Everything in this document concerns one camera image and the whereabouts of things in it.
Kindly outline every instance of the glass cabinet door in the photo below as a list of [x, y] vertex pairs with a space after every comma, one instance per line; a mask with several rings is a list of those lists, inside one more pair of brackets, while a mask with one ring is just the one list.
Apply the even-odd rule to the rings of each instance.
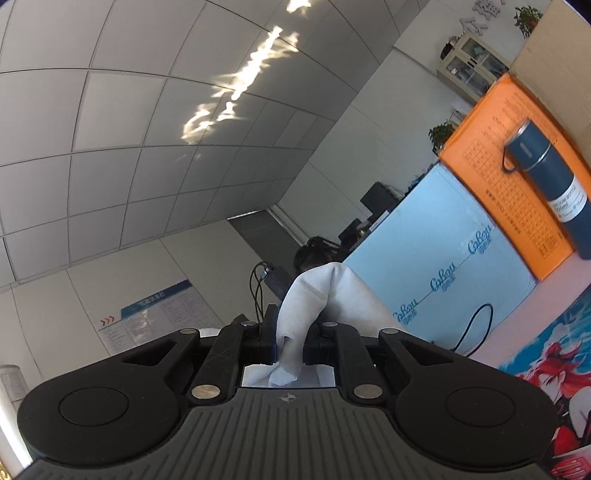
[[473, 38], [468, 39], [462, 50], [476, 60], [484, 69], [491, 72], [496, 78], [501, 78], [504, 73], [509, 71], [509, 68], [503, 62]]
[[491, 84], [482, 75], [461, 58], [454, 57], [447, 65], [446, 70], [479, 97], [483, 96], [491, 87]]

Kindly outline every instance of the blue thermos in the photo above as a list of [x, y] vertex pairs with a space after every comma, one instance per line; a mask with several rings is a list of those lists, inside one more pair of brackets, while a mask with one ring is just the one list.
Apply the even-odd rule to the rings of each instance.
[[591, 260], [591, 205], [583, 186], [540, 129], [527, 119], [506, 142], [516, 167], [538, 186], [584, 260]]

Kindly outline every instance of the potted plant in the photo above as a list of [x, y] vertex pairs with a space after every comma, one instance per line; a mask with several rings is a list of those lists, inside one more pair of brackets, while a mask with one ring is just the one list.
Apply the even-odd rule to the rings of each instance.
[[431, 144], [433, 145], [433, 153], [437, 155], [439, 151], [447, 142], [447, 139], [452, 136], [452, 133], [455, 132], [457, 126], [447, 120], [445, 123], [441, 125], [437, 125], [429, 130], [429, 139], [431, 139]]
[[542, 12], [535, 7], [515, 7], [517, 13], [515, 18], [515, 26], [519, 27], [524, 38], [527, 38], [534, 31], [534, 28], [538, 26], [540, 18], [542, 18]]

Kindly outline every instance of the orange box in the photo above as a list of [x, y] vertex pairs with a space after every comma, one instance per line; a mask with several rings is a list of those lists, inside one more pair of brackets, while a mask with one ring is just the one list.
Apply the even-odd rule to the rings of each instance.
[[[574, 249], [545, 200], [524, 175], [505, 174], [501, 169], [505, 142], [526, 118], [542, 130], [591, 193], [591, 175], [581, 157], [507, 74], [476, 104], [439, 157], [484, 205], [534, 276], [543, 280]], [[508, 154], [505, 164], [507, 168], [513, 166]]]

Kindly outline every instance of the bottle label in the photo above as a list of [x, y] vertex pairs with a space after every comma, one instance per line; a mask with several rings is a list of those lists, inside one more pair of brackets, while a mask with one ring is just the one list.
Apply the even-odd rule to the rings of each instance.
[[573, 176], [570, 187], [556, 200], [548, 202], [548, 205], [556, 214], [558, 221], [566, 223], [581, 213], [585, 203], [587, 203], [587, 193], [577, 177]]

